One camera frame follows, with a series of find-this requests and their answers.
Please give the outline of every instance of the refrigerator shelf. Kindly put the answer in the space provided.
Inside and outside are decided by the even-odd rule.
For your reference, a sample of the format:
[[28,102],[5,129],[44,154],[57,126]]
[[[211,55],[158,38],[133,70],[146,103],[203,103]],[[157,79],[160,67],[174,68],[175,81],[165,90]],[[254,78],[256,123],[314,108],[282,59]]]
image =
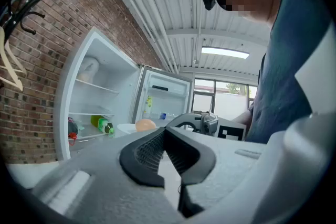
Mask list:
[[103,90],[112,92],[112,93],[114,93],[114,94],[119,94],[119,92],[116,91],[116,90],[112,90],[112,89],[104,88],[104,87],[101,87],[101,86],[98,86],[98,85],[94,85],[94,84],[92,84],[92,83],[88,83],[88,82],[82,81],[82,80],[80,80],[80,79],[76,79],[76,81],[81,82],[81,83],[84,83],[84,84],[87,84],[87,85],[90,85],[90,86],[93,86],[93,87],[96,87],[96,88],[99,88],[99,89],[103,89]]
[[85,138],[93,138],[98,137],[102,135],[107,135],[107,133],[100,132],[96,127],[94,127],[91,124],[85,124],[83,125],[84,129],[81,131],[78,131],[77,134],[77,140],[85,139]]
[[69,114],[75,115],[108,115],[109,117],[115,114],[99,105],[88,104],[70,104]]

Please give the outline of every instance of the ceiling light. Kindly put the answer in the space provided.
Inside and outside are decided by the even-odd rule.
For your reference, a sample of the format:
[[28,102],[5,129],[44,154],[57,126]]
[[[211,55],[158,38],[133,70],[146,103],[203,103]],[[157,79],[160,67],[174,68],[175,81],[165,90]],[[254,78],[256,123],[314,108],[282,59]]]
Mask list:
[[247,52],[242,52],[238,50],[229,50],[224,48],[217,48],[217,47],[202,47],[203,54],[217,54],[217,55],[226,55],[232,57],[238,57],[246,59],[250,54]]

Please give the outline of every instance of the window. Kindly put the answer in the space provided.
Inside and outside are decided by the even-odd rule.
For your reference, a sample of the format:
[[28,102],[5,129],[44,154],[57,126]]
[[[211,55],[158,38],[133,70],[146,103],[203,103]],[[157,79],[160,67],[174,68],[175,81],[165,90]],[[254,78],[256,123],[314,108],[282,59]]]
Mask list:
[[207,112],[211,111],[213,97],[211,95],[194,94],[193,111]]
[[213,93],[214,89],[215,89],[215,82],[213,80],[195,79],[194,91]]
[[216,81],[214,114],[233,120],[247,109],[247,86]]
[[195,79],[193,111],[214,112],[215,81]]
[[252,103],[254,102],[254,98],[256,97],[256,94],[257,94],[257,87],[249,86],[248,90],[249,90],[248,103],[249,103],[249,105],[252,105]]
[[210,111],[233,120],[253,103],[257,87],[232,82],[195,79],[192,111]]

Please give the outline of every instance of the open refrigerator door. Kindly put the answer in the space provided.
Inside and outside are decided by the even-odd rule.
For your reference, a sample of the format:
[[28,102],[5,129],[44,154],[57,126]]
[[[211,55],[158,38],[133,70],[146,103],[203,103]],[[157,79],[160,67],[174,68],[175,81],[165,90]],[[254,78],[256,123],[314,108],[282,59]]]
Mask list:
[[157,127],[163,127],[177,116],[186,113],[191,84],[188,78],[144,67],[132,123],[150,119]]

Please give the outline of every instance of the refrigerator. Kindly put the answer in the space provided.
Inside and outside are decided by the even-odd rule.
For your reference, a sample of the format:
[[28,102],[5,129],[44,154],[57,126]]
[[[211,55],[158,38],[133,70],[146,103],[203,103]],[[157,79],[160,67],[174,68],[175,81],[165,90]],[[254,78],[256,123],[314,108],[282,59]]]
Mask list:
[[162,70],[141,67],[132,123],[150,119],[156,126],[166,126],[187,112],[191,80]]
[[[87,58],[99,63],[90,81],[80,75]],[[96,141],[125,135],[119,124],[150,119],[156,126],[166,126],[188,111],[191,85],[188,78],[137,65],[93,28],[68,56],[60,75],[53,116],[58,159],[69,159]],[[113,124],[113,137],[91,124],[93,115],[102,115]],[[78,125],[75,140],[68,137],[69,117]]]

